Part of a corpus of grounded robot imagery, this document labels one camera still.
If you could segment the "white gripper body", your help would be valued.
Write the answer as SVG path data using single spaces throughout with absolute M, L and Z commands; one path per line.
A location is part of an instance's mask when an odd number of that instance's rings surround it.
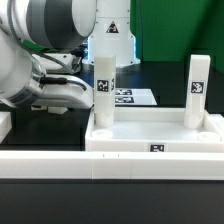
M 93 106 L 93 88 L 82 79 L 70 75 L 46 75 L 40 79 L 41 89 L 35 106 L 89 109 Z

